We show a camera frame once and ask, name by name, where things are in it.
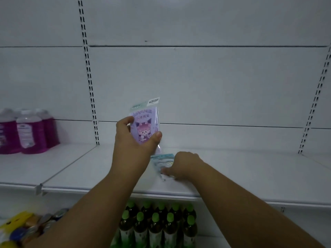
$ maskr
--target yellow object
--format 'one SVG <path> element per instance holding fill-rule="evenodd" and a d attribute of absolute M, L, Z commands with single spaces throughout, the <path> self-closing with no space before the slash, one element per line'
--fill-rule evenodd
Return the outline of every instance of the yellow object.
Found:
<path fill-rule="evenodd" d="M 2 229 L 5 233 L 10 234 L 18 227 L 22 227 L 26 223 L 28 218 L 32 216 L 33 213 L 23 211 L 17 214 L 16 216 L 12 217 L 11 219 L 8 219 L 8 221 L 5 224 L 0 226 L 0 229 Z"/>
<path fill-rule="evenodd" d="M 0 248 L 18 248 L 14 241 L 5 241 L 0 244 Z"/>

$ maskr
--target blue lid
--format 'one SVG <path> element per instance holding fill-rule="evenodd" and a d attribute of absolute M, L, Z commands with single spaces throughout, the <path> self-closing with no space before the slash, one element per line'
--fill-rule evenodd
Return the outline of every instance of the blue lid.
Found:
<path fill-rule="evenodd" d="M 23 227 L 18 227 L 10 234 L 9 239 L 18 242 L 24 237 L 26 233 L 27 229 Z"/>

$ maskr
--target transparent plastic wrapper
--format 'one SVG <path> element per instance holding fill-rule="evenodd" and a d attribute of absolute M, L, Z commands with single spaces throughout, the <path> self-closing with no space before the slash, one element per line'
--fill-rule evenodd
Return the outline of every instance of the transparent plastic wrapper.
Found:
<path fill-rule="evenodd" d="M 151 162 L 156 170 L 156 172 L 161 176 L 163 181 L 174 180 L 174 176 L 167 176 L 161 174 L 161 169 L 163 167 L 171 167 L 175 156 L 173 154 L 161 154 L 151 156 Z"/>
<path fill-rule="evenodd" d="M 136 104 L 130 109 L 130 116 L 134 122 L 130 125 L 131 135 L 139 143 L 145 143 L 155 132 L 159 131 L 159 110 L 157 104 L 159 97 Z M 155 154 L 161 154 L 158 145 Z"/>

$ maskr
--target green bottle cap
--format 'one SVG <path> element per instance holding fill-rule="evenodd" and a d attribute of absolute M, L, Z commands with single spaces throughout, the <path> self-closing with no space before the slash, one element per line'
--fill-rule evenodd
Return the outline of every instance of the green bottle cap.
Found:
<path fill-rule="evenodd" d="M 129 211 L 128 210 L 125 210 L 122 214 L 122 218 L 123 219 L 128 219 L 129 218 Z"/>
<path fill-rule="evenodd" d="M 129 208 L 134 207 L 134 202 L 133 201 L 128 201 L 128 203 L 126 204 Z"/>
<path fill-rule="evenodd" d="M 195 220 L 194 220 L 194 217 L 192 215 L 188 215 L 188 217 L 187 217 L 187 223 L 189 225 L 194 225 Z"/>
<path fill-rule="evenodd" d="M 143 220 L 144 220 L 144 214 L 142 212 L 138 212 L 137 221 L 143 221 Z"/>
<path fill-rule="evenodd" d="M 194 210 L 193 205 L 192 204 L 188 204 L 188 206 L 186 207 L 188 212 L 192 212 Z"/>
<path fill-rule="evenodd" d="M 163 210 L 166 206 L 164 205 L 163 202 L 159 202 L 158 207 L 159 207 L 160 210 Z"/>
<path fill-rule="evenodd" d="M 178 211 L 179 210 L 179 204 L 177 204 L 177 203 L 172 204 L 172 208 L 173 208 L 174 211 Z"/>
<path fill-rule="evenodd" d="M 151 202 L 150 201 L 145 201 L 144 202 L 144 207 L 145 207 L 145 209 L 151 207 Z"/>
<path fill-rule="evenodd" d="M 153 213 L 152 221 L 156 223 L 159 220 L 160 220 L 159 214 L 157 212 Z"/>
<path fill-rule="evenodd" d="M 167 215 L 167 221 L 168 222 L 173 222 L 173 214 L 171 212 L 169 212 L 168 215 Z"/>

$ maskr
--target hand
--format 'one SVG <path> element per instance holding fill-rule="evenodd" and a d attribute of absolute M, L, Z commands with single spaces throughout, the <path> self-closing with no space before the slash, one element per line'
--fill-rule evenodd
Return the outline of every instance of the hand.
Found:
<path fill-rule="evenodd" d="M 134 117 L 130 116 L 116 124 L 113 163 L 110 172 L 123 176 L 134 175 L 139 179 L 146 170 L 151 155 L 155 153 L 162 133 L 155 132 L 147 142 L 139 144 L 130 134 L 130 126 L 127 126 L 133 121 Z"/>
<path fill-rule="evenodd" d="M 192 173 L 203 164 L 204 162 L 198 154 L 180 151 L 176 154 L 173 165 L 169 168 L 163 168 L 161 173 L 172 175 L 177 179 L 190 180 Z"/>

